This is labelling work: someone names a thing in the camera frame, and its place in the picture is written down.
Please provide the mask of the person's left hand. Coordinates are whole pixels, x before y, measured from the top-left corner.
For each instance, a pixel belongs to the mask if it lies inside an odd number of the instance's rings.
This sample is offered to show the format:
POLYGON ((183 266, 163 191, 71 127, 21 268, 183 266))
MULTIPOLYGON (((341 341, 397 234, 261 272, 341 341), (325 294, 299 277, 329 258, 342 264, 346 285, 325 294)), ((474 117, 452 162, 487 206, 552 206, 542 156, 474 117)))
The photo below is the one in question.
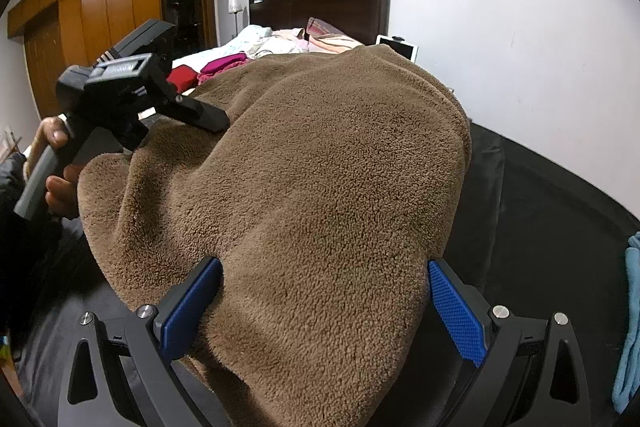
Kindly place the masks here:
MULTIPOLYGON (((57 150, 68 141, 65 122, 58 117, 47 117, 32 140, 29 154, 23 165, 23 178, 27 181, 47 145, 57 150)), ((49 176, 46 181, 46 202, 49 210, 66 219, 79 217, 77 185, 84 165, 67 165, 61 176, 49 176)))

